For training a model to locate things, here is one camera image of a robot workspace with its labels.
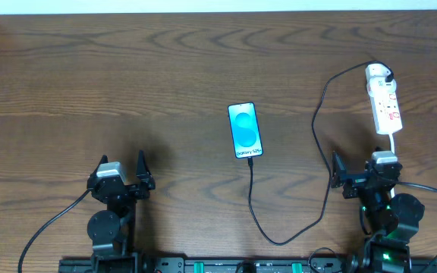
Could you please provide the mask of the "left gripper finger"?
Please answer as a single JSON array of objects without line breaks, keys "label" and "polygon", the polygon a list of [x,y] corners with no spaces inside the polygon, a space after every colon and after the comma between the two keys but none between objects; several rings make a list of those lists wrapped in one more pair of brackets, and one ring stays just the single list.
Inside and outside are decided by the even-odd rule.
[{"label": "left gripper finger", "polygon": [[138,154],[136,177],[141,183],[145,183],[147,186],[154,185],[154,177],[146,164],[143,150],[140,150]]},{"label": "left gripper finger", "polygon": [[108,157],[106,155],[103,155],[99,161],[99,164],[97,165],[97,168],[99,168],[101,164],[106,164],[106,163],[108,163]]}]

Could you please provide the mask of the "blue Samsung Galaxy smartphone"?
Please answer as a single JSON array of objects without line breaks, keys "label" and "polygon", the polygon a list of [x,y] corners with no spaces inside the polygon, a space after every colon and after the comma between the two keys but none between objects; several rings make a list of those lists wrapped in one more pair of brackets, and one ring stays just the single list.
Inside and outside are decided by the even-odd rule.
[{"label": "blue Samsung Galaxy smartphone", "polygon": [[253,102],[229,105],[229,124],[235,158],[252,158],[263,155],[263,144]]}]

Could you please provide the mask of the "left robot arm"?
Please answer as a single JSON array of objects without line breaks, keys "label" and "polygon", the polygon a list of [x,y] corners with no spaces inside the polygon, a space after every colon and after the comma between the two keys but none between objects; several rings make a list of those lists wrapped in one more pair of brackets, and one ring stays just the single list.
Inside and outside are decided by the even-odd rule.
[{"label": "left robot arm", "polygon": [[154,272],[155,259],[134,249],[136,204],[150,198],[156,182],[146,165],[144,153],[138,154],[137,182],[126,185],[120,162],[104,155],[87,180],[87,189],[106,209],[94,214],[87,233],[93,242],[93,272]]}]

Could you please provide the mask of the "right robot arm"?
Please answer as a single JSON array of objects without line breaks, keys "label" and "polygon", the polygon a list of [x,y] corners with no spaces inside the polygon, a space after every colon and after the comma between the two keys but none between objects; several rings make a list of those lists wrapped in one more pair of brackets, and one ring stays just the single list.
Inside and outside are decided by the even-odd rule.
[{"label": "right robot arm", "polygon": [[407,193],[392,196],[402,165],[391,151],[377,151],[359,174],[347,172],[336,152],[332,154],[333,187],[345,199],[358,198],[361,223],[370,230],[359,250],[348,256],[345,272],[409,273],[412,262],[408,243],[419,231],[425,206]]}]

